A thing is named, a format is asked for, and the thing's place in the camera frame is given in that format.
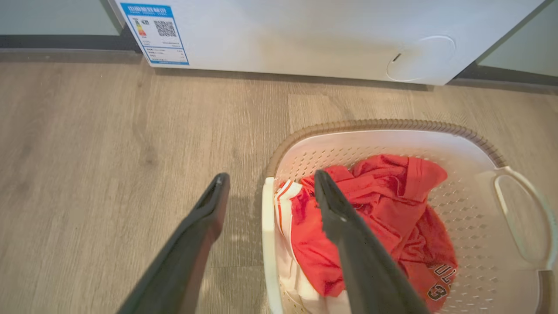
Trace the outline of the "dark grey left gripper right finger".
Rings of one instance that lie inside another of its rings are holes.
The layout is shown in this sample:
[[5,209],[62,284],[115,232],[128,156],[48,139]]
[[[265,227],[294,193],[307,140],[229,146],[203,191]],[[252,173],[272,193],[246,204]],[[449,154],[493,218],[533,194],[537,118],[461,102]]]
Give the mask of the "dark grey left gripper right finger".
[[323,170],[314,175],[322,229],[337,247],[353,314],[428,314],[425,302]]

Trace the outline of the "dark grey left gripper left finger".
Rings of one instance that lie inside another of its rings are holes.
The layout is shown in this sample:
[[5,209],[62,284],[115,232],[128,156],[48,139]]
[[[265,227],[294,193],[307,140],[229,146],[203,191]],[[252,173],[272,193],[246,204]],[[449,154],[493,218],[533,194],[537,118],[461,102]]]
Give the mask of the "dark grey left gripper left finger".
[[120,314],[193,314],[212,245],[221,235],[231,179],[217,174],[120,306]]

